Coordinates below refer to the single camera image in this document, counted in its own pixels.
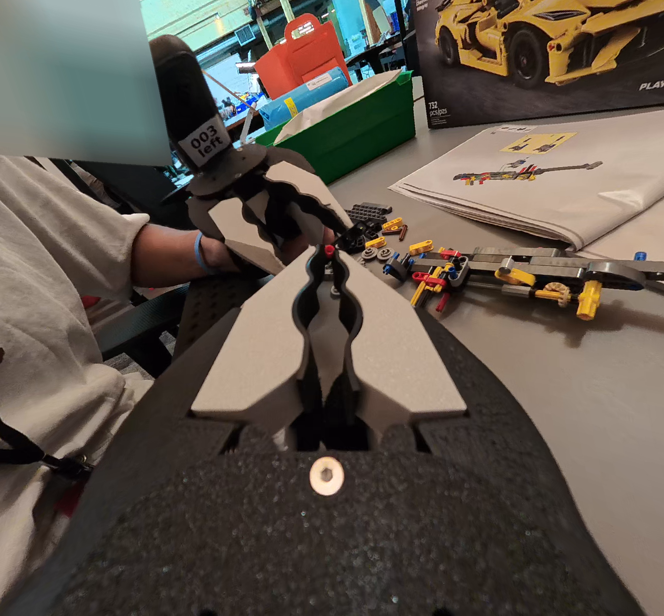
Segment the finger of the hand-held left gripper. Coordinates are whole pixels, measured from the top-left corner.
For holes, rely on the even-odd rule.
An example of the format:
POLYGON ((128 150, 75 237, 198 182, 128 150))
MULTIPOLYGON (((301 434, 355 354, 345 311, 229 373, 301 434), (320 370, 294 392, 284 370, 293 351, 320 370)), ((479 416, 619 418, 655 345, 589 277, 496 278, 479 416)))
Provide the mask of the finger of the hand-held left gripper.
POLYGON ((293 163, 278 162, 268 169, 266 191, 307 236, 322 236, 324 229, 340 236, 353 228, 353 221, 322 179, 293 163))
POLYGON ((231 197, 210 207, 208 214, 230 252, 268 274, 277 275, 285 266, 278 247, 268 235, 267 206, 268 196, 253 196, 246 202, 231 197))

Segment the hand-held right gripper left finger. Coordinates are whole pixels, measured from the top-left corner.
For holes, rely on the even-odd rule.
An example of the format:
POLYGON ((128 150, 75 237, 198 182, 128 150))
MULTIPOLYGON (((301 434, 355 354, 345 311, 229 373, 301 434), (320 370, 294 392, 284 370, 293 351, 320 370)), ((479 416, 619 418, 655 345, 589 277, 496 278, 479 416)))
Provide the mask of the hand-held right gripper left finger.
POLYGON ((320 446, 320 380, 294 320, 316 253, 308 247, 243 303, 191 405, 194 417, 254 425, 270 437, 293 427, 288 447, 320 446))

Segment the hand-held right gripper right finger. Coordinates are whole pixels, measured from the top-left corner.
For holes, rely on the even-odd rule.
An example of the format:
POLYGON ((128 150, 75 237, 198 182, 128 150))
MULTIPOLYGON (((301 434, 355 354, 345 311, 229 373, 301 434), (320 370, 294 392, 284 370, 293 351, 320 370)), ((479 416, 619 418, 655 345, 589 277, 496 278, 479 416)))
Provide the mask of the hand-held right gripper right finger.
POLYGON ((376 434, 394 425, 457 417, 468 408, 422 321, 393 288, 343 252, 335 253, 339 318, 355 412, 376 434))

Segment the black lego beam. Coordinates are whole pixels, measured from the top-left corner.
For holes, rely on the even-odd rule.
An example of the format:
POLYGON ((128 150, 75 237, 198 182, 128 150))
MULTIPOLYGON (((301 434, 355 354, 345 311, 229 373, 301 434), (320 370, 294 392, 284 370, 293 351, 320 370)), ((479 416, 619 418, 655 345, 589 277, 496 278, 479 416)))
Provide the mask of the black lego beam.
POLYGON ((333 246, 338 251, 348 253, 349 255, 360 253, 365 249, 365 233, 367 229, 368 226, 365 222, 358 221, 351 228, 340 234, 333 242, 333 246))

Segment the partly built lego assembly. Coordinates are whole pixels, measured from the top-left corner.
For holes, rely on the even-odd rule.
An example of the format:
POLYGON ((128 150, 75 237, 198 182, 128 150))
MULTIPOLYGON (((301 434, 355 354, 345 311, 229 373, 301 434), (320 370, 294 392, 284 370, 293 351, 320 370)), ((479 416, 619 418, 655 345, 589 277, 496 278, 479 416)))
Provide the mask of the partly built lego assembly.
POLYGON ((576 317, 592 321, 606 290, 663 289, 663 263, 637 253, 630 261, 564 256, 555 248, 477 247, 472 253, 452 248, 391 253, 383 273, 400 283, 417 285, 411 306, 423 307, 440 295, 436 312, 442 313, 453 295, 467 288, 485 289, 507 296, 576 307, 576 317))

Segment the person's left forearm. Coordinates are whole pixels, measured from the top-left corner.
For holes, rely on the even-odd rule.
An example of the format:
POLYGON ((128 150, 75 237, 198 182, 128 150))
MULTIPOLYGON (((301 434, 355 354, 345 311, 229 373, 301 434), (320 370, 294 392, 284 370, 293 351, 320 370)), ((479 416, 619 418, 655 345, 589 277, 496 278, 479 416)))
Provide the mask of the person's left forearm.
POLYGON ((165 288, 206 276, 196 258, 200 232, 146 224, 133 240, 131 283, 137 287, 165 288))

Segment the pile of black lego beams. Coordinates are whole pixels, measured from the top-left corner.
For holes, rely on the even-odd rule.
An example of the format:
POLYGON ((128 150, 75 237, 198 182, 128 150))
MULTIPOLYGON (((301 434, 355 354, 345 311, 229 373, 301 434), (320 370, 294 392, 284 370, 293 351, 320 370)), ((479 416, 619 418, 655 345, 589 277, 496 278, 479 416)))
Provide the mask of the pile of black lego beams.
POLYGON ((369 241, 379 237, 383 230, 382 226, 388 221, 388 216, 393 212, 393 207, 374 203, 356 203, 350 209, 346 209, 345 212, 352 222, 360 221, 367 226, 364 237, 369 241))

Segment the black lego set box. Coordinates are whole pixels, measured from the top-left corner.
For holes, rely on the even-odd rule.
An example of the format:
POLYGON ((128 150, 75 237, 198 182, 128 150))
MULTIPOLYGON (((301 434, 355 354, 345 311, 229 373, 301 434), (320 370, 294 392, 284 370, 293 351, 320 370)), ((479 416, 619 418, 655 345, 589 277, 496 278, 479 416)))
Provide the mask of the black lego set box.
POLYGON ((663 105, 663 0, 411 0, 430 128, 663 105))

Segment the lego instruction booklet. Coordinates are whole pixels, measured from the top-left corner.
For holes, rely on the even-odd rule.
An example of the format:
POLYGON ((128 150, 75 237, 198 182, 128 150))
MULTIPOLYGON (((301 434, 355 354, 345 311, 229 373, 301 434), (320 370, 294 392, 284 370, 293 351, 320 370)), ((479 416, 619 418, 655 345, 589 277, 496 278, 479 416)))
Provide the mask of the lego instruction booklet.
POLYGON ((580 249, 663 199, 663 111, 492 126, 390 190, 580 249))

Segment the person's left hand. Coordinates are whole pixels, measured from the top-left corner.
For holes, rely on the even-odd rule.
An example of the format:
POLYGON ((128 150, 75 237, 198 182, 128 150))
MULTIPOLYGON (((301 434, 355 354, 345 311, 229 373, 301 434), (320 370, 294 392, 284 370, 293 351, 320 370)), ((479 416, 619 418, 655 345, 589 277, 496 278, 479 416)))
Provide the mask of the person's left hand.
MULTIPOLYGON (((248 274, 251 269, 255 269, 258 272, 267 272, 267 270, 259 266, 254 266, 242 259, 221 241, 210 237, 202 237, 200 246, 203 261, 211 269, 222 272, 241 272, 243 274, 248 274)), ((284 241, 280 252, 282 263, 288 265, 309 246, 310 242, 304 235, 298 235, 296 238, 284 241)))

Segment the green plastic bin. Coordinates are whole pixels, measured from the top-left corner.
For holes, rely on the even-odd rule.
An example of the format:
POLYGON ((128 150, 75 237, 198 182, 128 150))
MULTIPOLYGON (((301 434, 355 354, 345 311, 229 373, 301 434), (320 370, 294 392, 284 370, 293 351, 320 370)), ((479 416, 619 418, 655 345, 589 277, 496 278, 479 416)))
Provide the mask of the green plastic bin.
MULTIPOLYGON (((274 146, 283 126, 264 132, 256 143, 274 146)), ((415 135, 411 73, 275 147, 303 155, 320 179, 330 184, 415 135)))

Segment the black perforated chair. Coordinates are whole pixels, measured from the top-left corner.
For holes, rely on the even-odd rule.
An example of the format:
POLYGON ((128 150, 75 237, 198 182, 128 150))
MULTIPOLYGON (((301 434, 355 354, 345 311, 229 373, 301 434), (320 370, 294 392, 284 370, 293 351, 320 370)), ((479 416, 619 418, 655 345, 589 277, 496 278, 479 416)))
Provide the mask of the black perforated chair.
POLYGON ((104 361, 127 355, 159 377, 228 312, 253 296, 267 276, 206 277, 133 305, 95 332, 104 361))

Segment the blue plastic roll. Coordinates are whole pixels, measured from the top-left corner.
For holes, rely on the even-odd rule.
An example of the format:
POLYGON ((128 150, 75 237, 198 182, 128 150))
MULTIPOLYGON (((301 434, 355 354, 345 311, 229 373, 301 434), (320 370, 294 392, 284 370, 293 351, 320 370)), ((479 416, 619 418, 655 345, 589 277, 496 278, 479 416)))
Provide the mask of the blue plastic roll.
POLYGON ((259 110, 264 128, 269 131, 285 124, 304 109, 332 97, 348 86, 348 78, 341 68, 337 66, 326 71, 265 104, 259 110))

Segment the person's white shirt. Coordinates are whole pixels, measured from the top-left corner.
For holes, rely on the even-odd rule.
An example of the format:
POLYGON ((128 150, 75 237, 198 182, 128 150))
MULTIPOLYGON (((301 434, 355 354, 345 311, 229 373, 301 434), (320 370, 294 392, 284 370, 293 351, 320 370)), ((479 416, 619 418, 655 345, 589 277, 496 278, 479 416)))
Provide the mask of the person's white shirt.
POLYGON ((128 301, 148 221, 1 156, 1 419, 47 454, 98 462, 150 388, 103 362, 81 301, 128 301))

